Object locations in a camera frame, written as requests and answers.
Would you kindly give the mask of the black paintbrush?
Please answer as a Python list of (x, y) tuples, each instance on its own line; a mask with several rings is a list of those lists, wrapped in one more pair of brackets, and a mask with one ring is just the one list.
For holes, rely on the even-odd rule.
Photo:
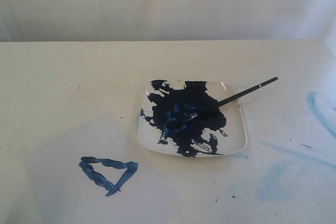
[(252, 92), (254, 92), (254, 91), (256, 91), (256, 90), (258, 90), (258, 89), (260, 89), (260, 88), (262, 88), (264, 86), (266, 86), (266, 85), (269, 85), (269, 84), (271, 84), (271, 83), (273, 83), (273, 82), (275, 82), (277, 80), (278, 80), (278, 77), (273, 77), (273, 78), (271, 78), (269, 80), (266, 80), (266, 81), (264, 81), (264, 82), (262, 82), (262, 83), (260, 83), (258, 85), (255, 85), (255, 86), (253, 86), (251, 88), (248, 88), (248, 89), (246, 89), (244, 91), (241, 91), (239, 93), (236, 93), (236, 94), (234, 94), (231, 97), (225, 98), (225, 99), (223, 99), (221, 101), (218, 101), (217, 103), (211, 104), (208, 107), (205, 107), (203, 109), (199, 109), (199, 110), (197, 110), (197, 111), (195, 111), (195, 112), (193, 112), (191, 114), (187, 114), (187, 115), (185, 115), (183, 117), (180, 117), (180, 118), (178, 118), (176, 120), (169, 121), (169, 123), (167, 124), (167, 127), (170, 128), (170, 129), (179, 129), (183, 125), (188, 124), (190, 121), (192, 121), (192, 120), (194, 120), (196, 118), (200, 118), (204, 114), (210, 113), (211, 111), (216, 110), (216, 109), (218, 109), (218, 108), (220, 108), (220, 107), (222, 107), (222, 106), (224, 106), (224, 105), (226, 105), (228, 103), (231, 103), (231, 102), (233, 102), (235, 100), (238, 100), (239, 98), (241, 98), (241, 97), (243, 97), (245, 95), (248, 95), (248, 94), (250, 94), (250, 93), (252, 93)]

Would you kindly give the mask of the white square paint plate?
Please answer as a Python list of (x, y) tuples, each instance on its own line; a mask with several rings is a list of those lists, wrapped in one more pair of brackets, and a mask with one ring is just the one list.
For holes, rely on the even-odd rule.
[(140, 110), (140, 143), (151, 151), (184, 157), (241, 152), (247, 135), (239, 102), (205, 112), (235, 94), (226, 82), (152, 80)]

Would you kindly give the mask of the white paper sheet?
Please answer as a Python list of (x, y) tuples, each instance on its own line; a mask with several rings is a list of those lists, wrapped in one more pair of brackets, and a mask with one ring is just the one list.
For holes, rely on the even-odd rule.
[(24, 158), (45, 223), (168, 223), (181, 202), (105, 113), (38, 144)]

